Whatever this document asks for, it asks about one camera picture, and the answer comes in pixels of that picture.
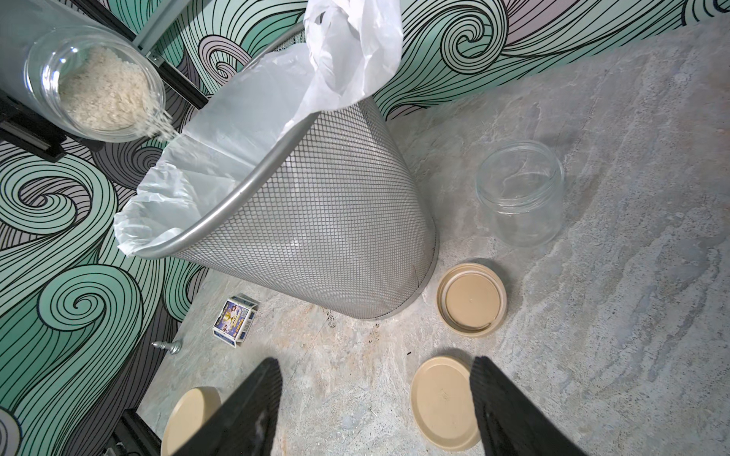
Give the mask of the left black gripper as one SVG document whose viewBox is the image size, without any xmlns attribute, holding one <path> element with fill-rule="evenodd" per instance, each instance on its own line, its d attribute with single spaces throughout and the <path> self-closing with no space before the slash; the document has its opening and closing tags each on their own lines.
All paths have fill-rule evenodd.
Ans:
<svg viewBox="0 0 730 456">
<path fill-rule="evenodd" d="M 1 139 L 51 163 L 66 155 L 66 134 L 1 91 Z"/>
</svg>

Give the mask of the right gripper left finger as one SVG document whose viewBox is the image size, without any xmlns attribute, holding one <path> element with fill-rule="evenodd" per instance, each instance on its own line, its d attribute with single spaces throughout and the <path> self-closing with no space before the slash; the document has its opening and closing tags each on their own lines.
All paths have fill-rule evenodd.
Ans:
<svg viewBox="0 0 730 456">
<path fill-rule="evenodd" d="M 267 357 L 182 447 L 178 455 L 269 455 L 282 395 L 279 360 Z"/>
</svg>

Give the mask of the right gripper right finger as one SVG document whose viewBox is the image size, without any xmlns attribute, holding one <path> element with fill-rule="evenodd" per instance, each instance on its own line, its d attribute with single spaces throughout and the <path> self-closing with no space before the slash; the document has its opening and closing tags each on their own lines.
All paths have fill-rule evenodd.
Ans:
<svg viewBox="0 0 730 456">
<path fill-rule="evenodd" d="M 471 365 L 470 388 L 487 455 L 583 455 L 486 356 Z"/>
</svg>

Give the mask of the jar with beige lid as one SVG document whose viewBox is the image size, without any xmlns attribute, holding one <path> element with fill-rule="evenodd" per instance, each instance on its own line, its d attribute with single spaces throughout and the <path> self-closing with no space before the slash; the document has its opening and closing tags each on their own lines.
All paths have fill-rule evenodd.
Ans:
<svg viewBox="0 0 730 456">
<path fill-rule="evenodd" d="M 173 140 L 165 85 L 129 40 L 58 1 L 1 4 L 1 90 L 68 133 Z"/>
<path fill-rule="evenodd" d="M 222 404 L 214 387 L 187 391 L 177 402 L 163 433 L 161 456 L 173 455 L 215 414 Z"/>
</svg>

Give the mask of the beige jar lid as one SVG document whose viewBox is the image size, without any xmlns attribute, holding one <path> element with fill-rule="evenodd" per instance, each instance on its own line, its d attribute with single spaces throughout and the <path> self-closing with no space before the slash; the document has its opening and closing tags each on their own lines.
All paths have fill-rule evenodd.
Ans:
<svg viewBox="0 0 730 456">
<path fill-rule="evenodd" d="M 414 421 L 441 450 L 464 451 L 480 441 L 470 370 L 450 356 L 436 356 L 416 371 L 411 387 Z"/>
<path fill-rule="evenodd" d="M 494 333 L 508 310 L 506 287 L 489 267 L 467 262 L 450 268 L 435 295 L 439 316 L 455 333 L 478 338 Z"/>
</svg>

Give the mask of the clear plastic rice jar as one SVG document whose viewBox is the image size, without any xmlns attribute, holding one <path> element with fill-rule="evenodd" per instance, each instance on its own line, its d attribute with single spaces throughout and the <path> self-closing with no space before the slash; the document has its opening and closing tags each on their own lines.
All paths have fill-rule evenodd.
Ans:
<svg viewBox="0 0 730 456">
<path fill-rule="evenodd" d="M 524 140 L 494 148 L 474 183 L 486 224 L 500 241 L 537 247 L 561 231 L 565 172 L 545 144 Z"/>
</svg>

